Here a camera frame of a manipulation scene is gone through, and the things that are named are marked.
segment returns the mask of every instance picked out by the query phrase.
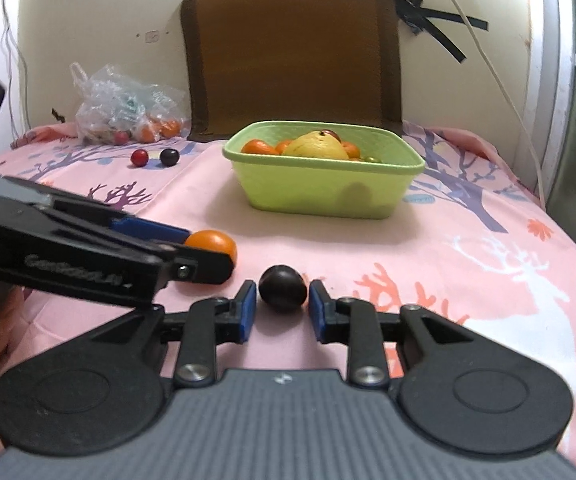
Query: dark device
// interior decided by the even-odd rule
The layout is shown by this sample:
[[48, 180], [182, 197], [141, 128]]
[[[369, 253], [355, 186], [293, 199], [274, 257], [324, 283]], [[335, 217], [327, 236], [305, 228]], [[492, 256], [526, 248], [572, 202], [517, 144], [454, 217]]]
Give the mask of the dark device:
[[[0, 85], [0, 107], [3, 97]], [[0, 303], [11, 283], [131, 307], [152, 305], [169, 281], [224, 283], [231, 258], [184, 246], [190, 234], [74, 193], [0, 177]]]
[[[417, 305], [309, 288], [337, 370], [227, 370], [216, 346], [247, 340], [257, 292], [187, 313], [136, 310], [0, 378], [0, 480], [576, 480], [555, 452], [572, 415], [549, 368]], [[180, 340], [172, 379], [159, 377]], [[384, 341], [404, 376], [391, 380]]]

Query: bed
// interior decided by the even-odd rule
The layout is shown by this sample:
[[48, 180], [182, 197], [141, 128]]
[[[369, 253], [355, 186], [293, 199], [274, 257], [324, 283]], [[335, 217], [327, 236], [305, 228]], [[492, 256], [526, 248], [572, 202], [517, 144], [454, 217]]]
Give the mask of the bed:
[[[391, 218], [318, 218], [251, 208], [220, 141], [171, 139], [179, 163], [131, 166], [131, 146], [82, 146], [49, 130], [0, 156], [0, 174], [77, 192], [143, 218], [231, 235], [239, 264], [223, 286], [170, 284], [157, 296], [168, 312], [196, 299], [229, 296], [274, 264], [321, 279], [333, 296], [397, 312], [418, 303], [558, 371], [575, 397], [560, 451], [576, 465], [576, 246], [503, 163], [468, 132], [404, 124], [425, 159]], [[124, 313], [122, 308], [15, 289], [0, 314], [0, 374], [9, 367]], [[314, 342], [303, 313], [259, 308], [250, 341], [219, 348], [219, 366], [345, 368], [345, 349]], [[171, 348], [164, 374], [170, 374]], [[386, 349], [393, 376], [401, 367]]]

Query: tangerine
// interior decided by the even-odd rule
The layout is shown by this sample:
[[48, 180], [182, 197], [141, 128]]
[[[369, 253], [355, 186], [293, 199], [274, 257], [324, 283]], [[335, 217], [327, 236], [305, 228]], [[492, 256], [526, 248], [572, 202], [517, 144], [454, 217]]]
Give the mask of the tangerine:
[[249, 153], [251, 155], [279, 155], [271, 145], [263, 140], [253, 139], [245, 143], [241, 148], [241, 153]]
[[283, 154], [283, 150], [288, 147], [288, 144], [292, 142], [292, 139], [282, 140], [279, 144], [277, 144], [274, 149], [277, 150], [279, 155]]
[[155, 142], [160, 131], [161, 125], [158, 123], [145, 124], [138, 132], [138, 140], [140, 142]]
[[176, 119], [161, 121], [161, 136], [172, 139], [181, 133], [181, 123]]
[[350, 158], [361, 158], [361, 152], [356, 144], [353, 144], [348, 140], [344, 140], [341, 142], [341, 145]]
[[221, 231], [197, 231], [188, 236], [185, 245], [197, 249], [214, 251], [215, 253], [226, 253], [230, 256], [233, 265], [237, 264], [237, 244], [232, 238]]

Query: white cable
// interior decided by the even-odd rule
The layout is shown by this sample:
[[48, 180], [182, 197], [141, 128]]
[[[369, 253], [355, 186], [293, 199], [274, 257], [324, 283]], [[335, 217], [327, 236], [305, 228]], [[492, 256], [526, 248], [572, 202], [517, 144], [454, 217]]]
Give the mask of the white cable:
[[30, 119], [28, 117], [28, 65], [21, 53], [21, 49], [17, 41], [14, 39], [14, 34], [12, 33], [12, 26], [10, 23], [10, 15], [7, 11], [7, 3], [5, 0], [1, 0], [1, 9], [4, 17], [4, 33], [2, 35], [2, 43], [5, 43], [7, 49], [7, 71], [8, 71], [8, 111], [10, 112], [10, 122], [12, 125], [12, 134], [15, 138], [19, 137], [18, 131], [16, 129], [16, 124], [14, 123], [14, 115], [12, 113], [12, 48], [16, 51], [19, 61], [23, 65], [23, 81], [24, 81], [24, 102], [21, 103], [21, 126], [22, 129], [30, 130], [32, 128], [30, 124]]
[[495, 82], [497, 83], [501, 93], [503, 94], [504, 98], [506, 99], [506, 101], [508, 102], [510, 107], [513, 109], [514, 114], [517, 116], [517, 120], [519, 121], [519, 124], [521, 125], [522, 131], [523, 131], [524, 135], [526, 136], [526, 140], [528, 141], [528, 149], [530, 150], [530, 155], [532, 155], [534, 167], [535, 167], [535, 170], [537, 171], [537, 189], [538, 189], [538, 193], [539, 193], [539, 202], [540, 202], [540, 205], [542, 206], [542, 209], [545, 211], [546, 210], [546, 202], [545, 202], [545, 196], [544, 196], [544, 192], [543, 192], [542, 165], [539, 161], [539, 157], [537, 156], [537, 152], [534, 149], [534, 145], [532, 144], [532, 139], [530, 137], [530, 134], [528, 133], [528, 130], [527, 130], [526, 126], [524, 125], [524, 121], [522, 120], [522, 117], [519, 114], [519, 111], [517, 111], [517, 108], [514, 105], [512, 98], [510, 97], [510, 95], [506, 91], [506, 87], [504, 87], [504, 84], [501, 82], [501, 79], [497, 73], [497, 70], [495, 70], [495, 67], [492, 66], [492, 63], [488, 59], [488, 56], [486, 55], [483, 48], [481, 47], [481, 43], [479, 43], [477, 35], [475, 34], [475, 29], [472, 28], [472, 25], [470, 25], [470, 20], [466, 17], [466, 13], [463, 12], [462, 6], [460, 6], [460, 4], [457, 2], [457, 0], [450, 0], [450, 1], [452, 2], [452, 5], [454, 5], [455, 8], [457, 9], [457, 12], [459, 13], [460, 17], [462, 17], [463, 23], [466, 25], [466, 28], [468, 28], [468, 31], [469, 31], [470, 35], [472, 36], [472, 40], [475, 42], [475, 46], [477, 47], [477, 50], [479, 51], [479, 54], [481, 54], [481, 57], [486, 62], [486, 65], [490, 69], [490, 73], [495, 78]]

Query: orange leaf pattern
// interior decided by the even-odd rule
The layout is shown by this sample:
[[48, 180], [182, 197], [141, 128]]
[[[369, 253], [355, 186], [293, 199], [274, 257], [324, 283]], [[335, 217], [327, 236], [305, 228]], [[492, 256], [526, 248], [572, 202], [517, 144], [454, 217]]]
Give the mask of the orange leaf pattern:
[[545, 242], [545, 240], [550, 240], [553, 230], [542, 221], [531, 218], [528, 221], [528, 232]]
[[310, 279], [310, 277], [305, 272], [302, 272], [301, 277], [303, 278], [303, 281], [306, 282], [306, 286], [308, 288], [310, 288], [310, 282], [313, 282], [314, 280], [321, 280], [322, 282], [325, 282], [325, 276], [319, 276], [317, 278]]
[[[377, 272], [373, 272], [370, 276], [364, 274], [359, 281], [354, 283], [368, 289], [368, 301], [370, 301], [370, 303], [372, 303], [379, 312], [398, 312], [401, 305], [404, 304], [399, 295], [399, 287], [388, 275], [388, 272], [382, 264], [375, 263], [374, 266], [377, 269]], [[420, 282], [415, 282], [415, 292], [417, 293], [417, 301], [412, 303], [416, 303], [428, 310], [432, 310], [435, 314], [450, 319], [447, 299], [442, 300], [437, 311], [437, 308], [434, 308], [434, 305], [437, 302], [437, 297], [433, 295], [428, 296]], [[358, 290], [353, 290], [353, 296], [355, 298], [361, 297]], [[459, 319], [452, 321], [463, 325], [469, 317], [470, 316], [467, 315], [461, 316]], [[385, 344], [386, 357], [388, 359], [388, 367], [391, 377], [401, 377], [404, 374], [401, 362], [399, 362], [396, 347], [395, 343]]]

